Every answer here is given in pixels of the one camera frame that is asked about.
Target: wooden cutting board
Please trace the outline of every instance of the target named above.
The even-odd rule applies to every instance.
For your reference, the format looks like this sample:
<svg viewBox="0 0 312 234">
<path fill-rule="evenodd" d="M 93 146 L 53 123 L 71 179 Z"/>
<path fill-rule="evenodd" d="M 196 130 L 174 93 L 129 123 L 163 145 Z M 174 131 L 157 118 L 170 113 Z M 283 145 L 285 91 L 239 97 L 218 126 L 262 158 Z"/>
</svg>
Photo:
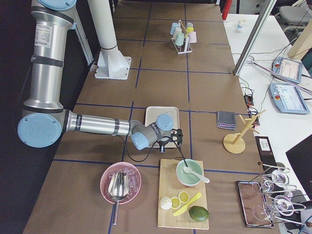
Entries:
<svg viewBox="0 0 312 234">
<path fill-rule="evenodd" d="M 159 178 L 159 197 L 158 201 L 164 196 L 173 197 L 177 196 L 179 192 L 186 191 L 190 198 L 196 193 L 201 192 L 201 198 L 192 203 L 188 209 L 192 206 L 202 206 L 207 208 L 206 199 L 206 187 L 204 182 L 193 187 L 187 187 L 182 185 L 176 177 L 176 166 L 180 161 L 174 159 L 161 159 L 160 161 L 160 178 Z M 197 161 L 201 168 L 203 168 L 203 162 Z M 184 228 L 184 229 L 209 229 L 209 220 L 203 222 L 195 222 L 191 219 L 188 210 L 178 216 L 173 216 L 173 213 L 177 210 L 170 209 L 165 211 L 161 209 L 158 203 L 158 227 L 164 228 Z"/>
</svg>

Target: pink bowl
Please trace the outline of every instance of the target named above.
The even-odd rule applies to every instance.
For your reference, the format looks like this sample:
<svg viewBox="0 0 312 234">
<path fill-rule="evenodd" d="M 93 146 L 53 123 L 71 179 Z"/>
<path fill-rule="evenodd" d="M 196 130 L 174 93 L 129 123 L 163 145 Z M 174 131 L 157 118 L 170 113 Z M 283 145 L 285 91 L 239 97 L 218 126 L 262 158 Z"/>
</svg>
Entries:
<svg viewBox="0 0 312 234">
<path fill-rule="evenodd" d="M 141 175 L 138 169 L 128 162 L 117 162 L 105 170 L 99 183 L 99 188 L 103 197 L 110 203 L 115 202 L 108 196 L 108 186 L 114 173 L 125 172 L 129 180 L 129 194 L 119 204 L 125 204 L 136 197 L 141 188 Z"/>
</svg>

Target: light green bowl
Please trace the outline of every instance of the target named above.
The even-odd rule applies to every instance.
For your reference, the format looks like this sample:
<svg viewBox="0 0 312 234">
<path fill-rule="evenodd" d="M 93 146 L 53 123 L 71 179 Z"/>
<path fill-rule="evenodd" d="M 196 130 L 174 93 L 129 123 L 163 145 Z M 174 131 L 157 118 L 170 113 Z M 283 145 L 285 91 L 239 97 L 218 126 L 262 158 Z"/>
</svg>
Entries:
<svg viewBox="0 0 312 234">
<path fill-rule="evenodd" d="M 203 175 L 203 171 L 200 167 L 200 165 L 192 160 L 192 159 L 186 159 L 187 165 L 192 168 L 192 170 L 200 175 Z M 181 160 L 178 165 L 176 166 L 176 177 L 179 180 L 179 182 L 185 186 L 195 186 L 200 182 L 200 179 L 193 175 L 189 174 L 183 171 L 183 167 L 185 166 L 185 163 L 183 160 Z"/>
</svg>

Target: blue joint cap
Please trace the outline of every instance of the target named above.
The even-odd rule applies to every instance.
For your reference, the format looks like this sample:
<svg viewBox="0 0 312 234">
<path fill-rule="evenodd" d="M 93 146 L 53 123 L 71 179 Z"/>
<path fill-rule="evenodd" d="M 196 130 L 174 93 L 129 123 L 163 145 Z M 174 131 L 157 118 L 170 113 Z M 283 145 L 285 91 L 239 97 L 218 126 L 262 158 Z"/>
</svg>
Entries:
<svg viewBox="0 0 312 234">
<path fill-rule="evenodd" d="M 47 147 L 57 141 L 62 133 L 59 121 L 51 115 L 33 113 L 22 118 L 18 135 L 26 145 L 36 148 Z"/>
<path fill-rule="evenodd" d="M 55 11 L 66 11 L 72 8 L 77 0 L 37 0 L 45 7 Z"/>
<path fill-rule="evenodd" d="M 132 142 L 138 150 L 148 147 L 149 143 L 145 135 L 136 132 L 131 136 Z"/>
<path fill-rule="evenodd" d="M 157 117 L 156 125 L 163 131 L 170 131 L 174 126 L 174 120 L 169 114 L 163 113 Z"/>
</svg>

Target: lime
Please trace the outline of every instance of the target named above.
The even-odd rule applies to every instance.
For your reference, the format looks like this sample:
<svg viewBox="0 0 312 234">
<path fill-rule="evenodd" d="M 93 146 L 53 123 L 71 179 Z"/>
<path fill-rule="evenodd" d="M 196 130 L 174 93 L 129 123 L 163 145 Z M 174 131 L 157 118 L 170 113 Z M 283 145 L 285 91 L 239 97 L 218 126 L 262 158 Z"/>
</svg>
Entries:
<svg viewBox="0 0 312 234">
<path fill-rule="evenodd" d="M 210 216 L 206 208 L 202 206 L 192 206 L 189 209 L 189 214 L 190 214 L 190 217 L 196 222 L 205 221 Z"/>
</svg>

